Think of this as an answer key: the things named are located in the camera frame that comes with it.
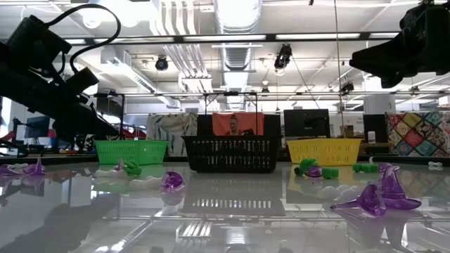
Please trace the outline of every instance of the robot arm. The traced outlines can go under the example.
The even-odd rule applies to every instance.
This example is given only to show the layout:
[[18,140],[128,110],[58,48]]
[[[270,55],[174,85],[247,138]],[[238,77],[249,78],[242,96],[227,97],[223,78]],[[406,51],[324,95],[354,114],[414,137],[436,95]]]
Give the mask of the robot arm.
[[94,108],[86,104],[88,98],[82,92],[97,84],[97,78],[87,67],[78,71],[73,64],[79,54],[106,45],[118,36],[121,24],[117,17],[112,13],[118,24],[113,37],[83,48],[71,57],[74,76],[64,81],[60,77],[63,69],[57,72],[52,64],[59,53],[64,56],[72,46],[50,31],[49,27],[81,8],[109,11],[97,4],[85,4],[68,10],[49,23],[30,16],[19,24],[6,44],[0,43],[0,96],[27,106],[30,112],[40,112],[54,118],[53,128],[58,137],[65,141],[72,141],[77,134],[119,134],[117,129],[96,114]]

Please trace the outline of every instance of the quilt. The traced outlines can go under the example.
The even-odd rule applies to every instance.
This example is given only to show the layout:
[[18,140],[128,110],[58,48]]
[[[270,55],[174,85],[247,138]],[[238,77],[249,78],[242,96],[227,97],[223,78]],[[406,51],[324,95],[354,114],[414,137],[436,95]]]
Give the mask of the quilt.
[[447,133],[441,112],[386,114],[389,142],[402,156],[447,157]]

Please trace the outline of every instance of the white toy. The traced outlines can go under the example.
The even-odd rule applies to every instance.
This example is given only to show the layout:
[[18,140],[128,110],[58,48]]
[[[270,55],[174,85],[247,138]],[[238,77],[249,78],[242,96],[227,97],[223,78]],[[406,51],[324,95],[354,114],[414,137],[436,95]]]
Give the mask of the white toy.
[[357,198],[358,195],[359,194],[358,194],[357,191],[355,191],[354,189],[349,188],[349,189],[344,190],[340,194],[340,197],[339,197],[339,199],[337,201],[338,202],[347,202],[347,201],[350,201],[350,200],[353,200],[353,199]]
[[130,190],[147,190],[161,186],[161,178],[148,176],[147,180],[134,179],[129,182],[128,189]]
[[322,197],[327,200],[334,200],[335,198],[339,197],[339,195],[339,191],[332,186],[327,186],[322,189]]
[[97,177],[111,177],[111,178],[117,178],[117,179],[126,179],[128,178],[127,173],[124,170],[115,170],[111,169],[110,171],[102,171],[98,170],[96,171]]
[[428,166],[434,166],[434,167],[442,167],[441,162],[428,162]]
[[336,190],[339,192],[339,194],[341,194],[344,190],[349,189],[350,186],[348,185],[340,185],[336,188]]
[[12,169],[12,170],[22,170],[22,169],[25,168],[26,166],[28,166],[28,164],[9,164],[9,165],[8,165],[8,169]]
[[442,167],[437,167],[437,166],[429,166],[428,167],[429,170],[438,170],[438,171],[443,171],[444,168]]

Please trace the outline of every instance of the green basket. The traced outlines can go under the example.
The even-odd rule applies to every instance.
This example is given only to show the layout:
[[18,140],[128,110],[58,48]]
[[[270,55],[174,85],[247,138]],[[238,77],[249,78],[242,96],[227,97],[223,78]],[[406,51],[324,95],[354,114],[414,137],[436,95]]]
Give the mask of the green basket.
[[166,141],[96,141],[100,164],[117,164],[135,161],[139,165],[162,164],[166,153]]

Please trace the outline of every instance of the computer monitor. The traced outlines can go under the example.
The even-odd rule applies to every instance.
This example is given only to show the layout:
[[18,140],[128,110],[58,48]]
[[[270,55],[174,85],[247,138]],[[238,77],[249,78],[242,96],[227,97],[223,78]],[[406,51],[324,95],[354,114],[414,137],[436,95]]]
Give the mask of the computer monitor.
[[284,129],[287,137],[330,138],[328,109],[284,110]]
[[387,143],[387,123],[385,115],[364,115],[364,138],[368,141],[368,133],[375,132],[375,141],[377,143]]
[[31,117],[27,119],[25,138],[48,137],[50,127],[50,117]]

